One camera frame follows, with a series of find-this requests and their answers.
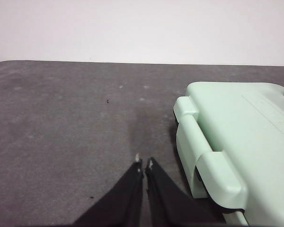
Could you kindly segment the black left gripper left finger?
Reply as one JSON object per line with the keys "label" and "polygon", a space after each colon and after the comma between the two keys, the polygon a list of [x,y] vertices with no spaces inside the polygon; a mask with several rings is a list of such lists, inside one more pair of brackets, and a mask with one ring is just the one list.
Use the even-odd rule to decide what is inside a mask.
{"label": "black left gripper left finger", "polygon": [[99,201],[82,214],[74,225],[80,227],[136,227],[142,207],[142,160],[134,162]]}

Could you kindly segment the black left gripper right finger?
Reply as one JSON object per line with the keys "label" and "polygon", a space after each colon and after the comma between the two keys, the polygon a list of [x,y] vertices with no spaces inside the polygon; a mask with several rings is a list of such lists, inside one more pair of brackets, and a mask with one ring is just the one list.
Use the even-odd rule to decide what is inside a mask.
{"label": "black left gripper right finger", "polygon": [[154,227],[222,227],[223,223],[186,195],[153,157],[145,168]]}

